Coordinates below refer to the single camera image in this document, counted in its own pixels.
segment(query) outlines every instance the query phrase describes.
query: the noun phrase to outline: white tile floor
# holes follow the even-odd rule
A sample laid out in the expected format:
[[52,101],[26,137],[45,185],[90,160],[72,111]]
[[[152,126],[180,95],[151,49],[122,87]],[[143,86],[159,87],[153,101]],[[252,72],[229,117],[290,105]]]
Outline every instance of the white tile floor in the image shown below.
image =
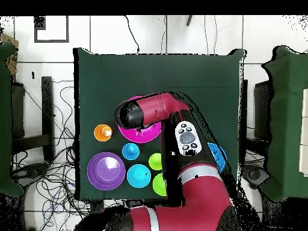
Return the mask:
[[[71,109],[60,98],[60,91],[73,85],[72,49],[74,47],[82,47],[95,54],[137,53],[137,46],[129,32],[128,23],[124,16],[69,16],[69,43],[34,43],[33,17],[0,18],[4,33],[19,41],[16,80],[25,85],[38,105],[42,105],[41,77],[51,76],[54,81],[54,104],[62,111],[64,121],[70,115]],[[253,128],[253,87],[255,83],[268,79],[260,64],[271,59],[273,48],[278,45],[288,45],[293,50],[300,52],[308,50],[308,32],[305,30],[305,21],[301,20],[301,16],[195,15],[192,17],[190,26],[187,27],[187,18],[187,15],[168,15],[167,20],[164,15],[128,16],[132,33],[140,47],[140,53],[213,54],[215,52],[218,55],[227,55],[233,49],[244,48],[247,51],[247,57],[244,60],[244,78],[248,79],[247,125]],[[38,39],[65,39],[65,22],[64,16],[46,16],[46,31],[39,31]],[[165,34],[164,22],[167,23],[167,33]],[[62,96],[71,106],[74,106],[72,88],[64,89]],[[25,134],[27,136],[41,134],[42,115],[40,109],[27,95],[24,104]],[[54,113],[57,125],[61,126],[60,111],[55,108]],[[73,134],[75,133],[74,112],[66,126]],[[248,129],[247,132],[248,136],[253,137],[252,129]],[[60,134],[61,131],[55,126],[56,140]],[[72,140],[66,141],[69,145],[72,144]],[[56,151],[63,148],[65,148],[65,142],[61,140]],[[18,158],[21,159],[23,154],[20,153]],[[29,151],[29,157],[24,163],[29,164],[42,160],[42,149],[33,149]],[[56,162],[64,161],[65,157],[62,155]],[[251,190],[244,180],[242,185],[249,201],[262,216],[260,194]],[[38,190],[44,196],[48,196],[42,187],[39,187]],[[28,191],[25,205],[28,226],[39,229],[44,223],[42,207],[45,201],[46,199],[36,191],[35,185],[33,185]],[[80,217],[71,215],[67,220],[66,227],[63,223],[68,216],[59,208],[59,213],[51,218],[54,225],[46,227],[44,231],[71,231]]]

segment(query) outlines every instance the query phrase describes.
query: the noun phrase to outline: purple bowl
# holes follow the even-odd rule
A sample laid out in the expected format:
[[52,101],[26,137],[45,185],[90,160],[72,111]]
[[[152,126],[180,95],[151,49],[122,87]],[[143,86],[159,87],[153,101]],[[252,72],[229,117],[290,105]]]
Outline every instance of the purple bowl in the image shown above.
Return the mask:
[[119,187],[125,178],[125,173],[123,161],[111,152],[98,153],[88,163],[87,174],[90,183],[103,191]]

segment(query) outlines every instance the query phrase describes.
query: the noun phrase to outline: blue cup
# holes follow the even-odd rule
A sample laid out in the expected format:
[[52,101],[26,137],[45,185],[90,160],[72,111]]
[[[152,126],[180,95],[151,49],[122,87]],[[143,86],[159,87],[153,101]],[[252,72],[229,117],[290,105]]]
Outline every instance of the blue cup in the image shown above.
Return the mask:
[[139,147],[134,143],[127,143],[122,148],[122,154],[124,158],[128,160],[137,159],[139,156]]
[[127,179],[134,188],[144,188],[151,181],[151,172],[145,165],[136,164],[128,170]]

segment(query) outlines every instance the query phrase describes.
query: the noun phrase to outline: orange cup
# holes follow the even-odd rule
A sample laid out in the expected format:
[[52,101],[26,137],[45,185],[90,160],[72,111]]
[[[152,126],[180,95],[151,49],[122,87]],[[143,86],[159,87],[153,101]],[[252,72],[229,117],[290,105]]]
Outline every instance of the orange cup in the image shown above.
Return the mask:
[[94,130],[94,136],[100,142],[108,141],[111,135],[112,135],[111,127],[105,124],[98,125]]

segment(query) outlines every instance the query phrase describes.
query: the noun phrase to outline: control button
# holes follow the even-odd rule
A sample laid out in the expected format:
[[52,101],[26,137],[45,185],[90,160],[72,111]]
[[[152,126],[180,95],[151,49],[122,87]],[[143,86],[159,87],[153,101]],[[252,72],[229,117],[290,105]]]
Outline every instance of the control button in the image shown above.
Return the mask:
[[182,135],[180,135],[180,142],[182,144],[189,144],[192,143],[195,140],[195,136],[191,132],[185,132]]

